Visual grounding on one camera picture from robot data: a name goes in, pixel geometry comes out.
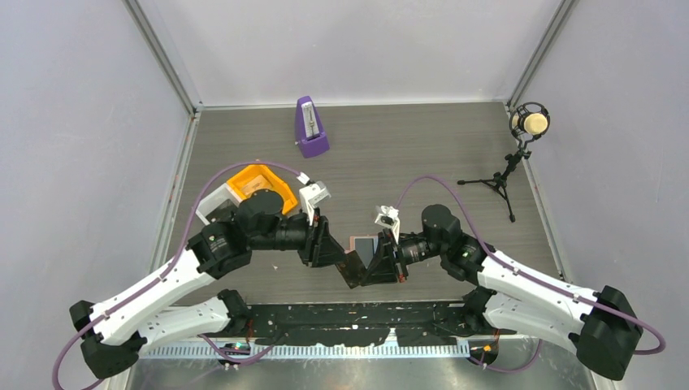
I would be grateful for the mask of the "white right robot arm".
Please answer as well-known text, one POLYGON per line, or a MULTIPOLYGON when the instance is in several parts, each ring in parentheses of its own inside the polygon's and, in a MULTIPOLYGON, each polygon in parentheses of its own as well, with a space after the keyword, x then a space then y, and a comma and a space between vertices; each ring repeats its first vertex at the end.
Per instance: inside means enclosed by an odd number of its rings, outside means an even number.
POLYGON ((643 329, 625 294, 612 286, 595 291, 554 279, 462 231, 446 206, 427 206, 422 232, 402 234, 398 209, 379 206, 379 248, 363 285, 406 280, 408 265, 438 257, 454 279, 475 289, 466 295, 464 323, 474 333, 489 328, 532 336, 571 352, 585 367, 619 381, 643 329))

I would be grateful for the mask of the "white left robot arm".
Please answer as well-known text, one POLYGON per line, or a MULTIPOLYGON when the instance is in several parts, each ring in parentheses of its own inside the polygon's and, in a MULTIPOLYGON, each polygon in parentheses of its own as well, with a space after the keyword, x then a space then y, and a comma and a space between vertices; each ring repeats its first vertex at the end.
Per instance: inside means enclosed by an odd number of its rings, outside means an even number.
POLYGON ((190 336, 242 335, 252 314, 236 290, 225 289, 189 307, 175 308, 173 303, 249 265, 255 250, 295 251, 308 267, 343 262, 345 250, 319 211, 329 191, 315 182, 301 188, 299 196, 305 209, 287 217, 277 192, 258 190, 222 211, 219 220, 204 226, 175 257, 131 288, 97 304, 74 304, 71 319, 92 373, 110 378, 133 366, 143 353, 190 336))

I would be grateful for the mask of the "orange leather card holder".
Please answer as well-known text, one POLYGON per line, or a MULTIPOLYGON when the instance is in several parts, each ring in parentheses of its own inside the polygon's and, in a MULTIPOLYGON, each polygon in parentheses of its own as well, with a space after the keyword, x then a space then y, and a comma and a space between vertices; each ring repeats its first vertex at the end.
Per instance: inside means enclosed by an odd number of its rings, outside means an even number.
POLYGON ((380 240, 377 235, 351 236, 349 249, 345 251, 348 267, 355 271, 368 269, 379 262, 384 253, 380 248, 380 240))

